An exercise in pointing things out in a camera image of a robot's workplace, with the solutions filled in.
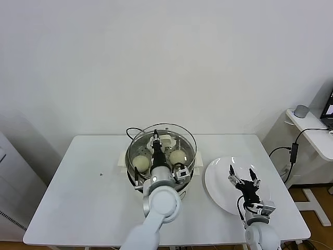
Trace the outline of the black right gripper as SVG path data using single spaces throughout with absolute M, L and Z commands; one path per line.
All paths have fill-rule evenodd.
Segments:
M 259 189 L 257 186 L 260 186 L 260 179 L 257 178 L 257 175 L 251 168 L 249 169 L 249 173 L 252 181 L 242 180 L 241 182 L 236 176 L 233 166 L 229 166 L 228 179 L 232 185 L 235 185 L 236 189 L 242 192 L 246 205 L 260 202 L 260 197 L 257 195 L 257 190 Z

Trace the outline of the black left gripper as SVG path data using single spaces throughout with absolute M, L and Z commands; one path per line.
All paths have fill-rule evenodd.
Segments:
M 167 166 L 167 162 L 166 162 L 166 157 L 164 152 L 162 151 L 162 146 L 160 144 L 160 136 L 158 133 L 157 129 L 154 129 L 153 131 L 153 144 L 152 144 L 152 148 L 153 148 L 153 155 L 152 155 L 152 166 L 150 167 L 150 170 L 152 171 L 153 169 L 157 168 L 157 167 L 166 167 Z

